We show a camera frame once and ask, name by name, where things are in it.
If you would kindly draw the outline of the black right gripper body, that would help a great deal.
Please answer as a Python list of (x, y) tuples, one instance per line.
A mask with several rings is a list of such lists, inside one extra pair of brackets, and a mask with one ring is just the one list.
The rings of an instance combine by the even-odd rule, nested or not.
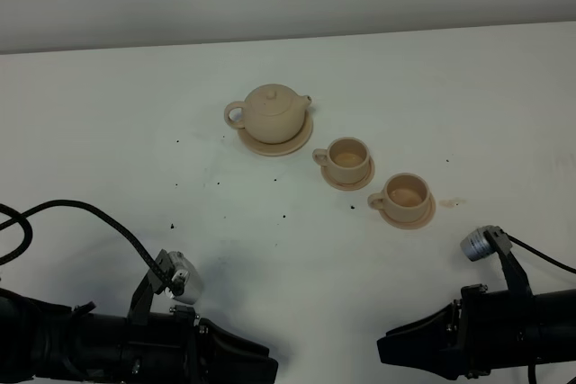
[(461, 296), (428, 317), (388, 331), (377, 341), (381, 362), (447, 380), (537, 364), (534, 296), (488, 292), (480, 284), (462, 288)]

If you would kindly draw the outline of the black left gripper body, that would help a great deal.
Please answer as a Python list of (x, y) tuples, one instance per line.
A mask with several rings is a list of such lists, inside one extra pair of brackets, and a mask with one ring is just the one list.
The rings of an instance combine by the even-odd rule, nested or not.
[(123, 335), (125, 383), (273, 383), (278, 372), (268, 348), (191, 307), (130, 314)]

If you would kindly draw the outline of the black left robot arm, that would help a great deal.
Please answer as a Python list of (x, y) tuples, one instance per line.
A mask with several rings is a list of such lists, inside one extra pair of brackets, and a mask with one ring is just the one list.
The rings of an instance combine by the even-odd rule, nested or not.
[(273, 383), (268, 348), (199, 318), (191, 307), (146, 324), (1, 292), (1, 381)]

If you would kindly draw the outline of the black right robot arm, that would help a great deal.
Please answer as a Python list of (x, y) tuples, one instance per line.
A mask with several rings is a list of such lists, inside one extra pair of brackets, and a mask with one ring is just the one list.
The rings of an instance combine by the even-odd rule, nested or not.
[(381, 362), (456, 380), (574, 361), (574, 290), (520, 298), (475, 285), (461, 294), (437, 313), (387, 332), (377, 342)]

